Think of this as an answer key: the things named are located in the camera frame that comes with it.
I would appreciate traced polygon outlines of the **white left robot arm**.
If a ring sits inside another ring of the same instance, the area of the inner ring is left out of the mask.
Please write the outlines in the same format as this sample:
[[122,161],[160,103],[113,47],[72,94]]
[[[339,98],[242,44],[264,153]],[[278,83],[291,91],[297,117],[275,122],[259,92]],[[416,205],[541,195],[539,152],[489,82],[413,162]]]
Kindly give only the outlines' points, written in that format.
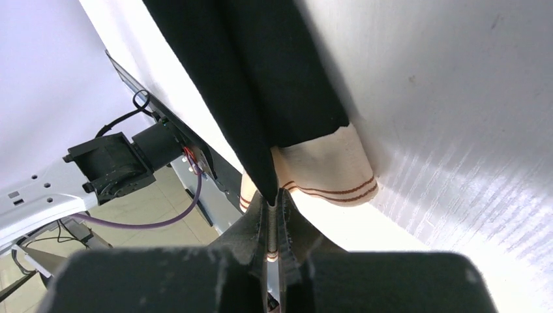
[[60,218],[122,198],[155,182],[154,173],[184,153],[183,134],[157,123],[131,140],[100,136],[19,185],[1,191],[1,252]]

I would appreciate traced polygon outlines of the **black underwear beige waistband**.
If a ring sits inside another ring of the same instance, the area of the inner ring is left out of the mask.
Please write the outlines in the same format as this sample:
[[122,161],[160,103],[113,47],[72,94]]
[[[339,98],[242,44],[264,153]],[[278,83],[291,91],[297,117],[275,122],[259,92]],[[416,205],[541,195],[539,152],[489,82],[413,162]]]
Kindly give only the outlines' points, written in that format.
[[378,183],[294,1],[146,1],[243,166],[239,206],[281,188],[339,206]]

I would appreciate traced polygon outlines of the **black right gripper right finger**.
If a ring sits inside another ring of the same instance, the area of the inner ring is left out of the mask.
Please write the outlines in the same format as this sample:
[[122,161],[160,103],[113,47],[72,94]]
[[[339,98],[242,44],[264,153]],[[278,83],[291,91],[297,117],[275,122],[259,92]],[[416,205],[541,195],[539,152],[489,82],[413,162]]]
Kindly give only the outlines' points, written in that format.
[[276,199],[282,312],[495,312],[474,264],[452,252],[346,252],[291,194]]

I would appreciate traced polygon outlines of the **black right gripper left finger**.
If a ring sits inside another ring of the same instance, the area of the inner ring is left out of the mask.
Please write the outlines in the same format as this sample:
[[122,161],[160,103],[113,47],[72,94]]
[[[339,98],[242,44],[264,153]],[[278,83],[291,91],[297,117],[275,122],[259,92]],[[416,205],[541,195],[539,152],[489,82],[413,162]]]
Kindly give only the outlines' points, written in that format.
[[207,246],[78,252],[49,283],[39,312],[267,312],[267,201]]

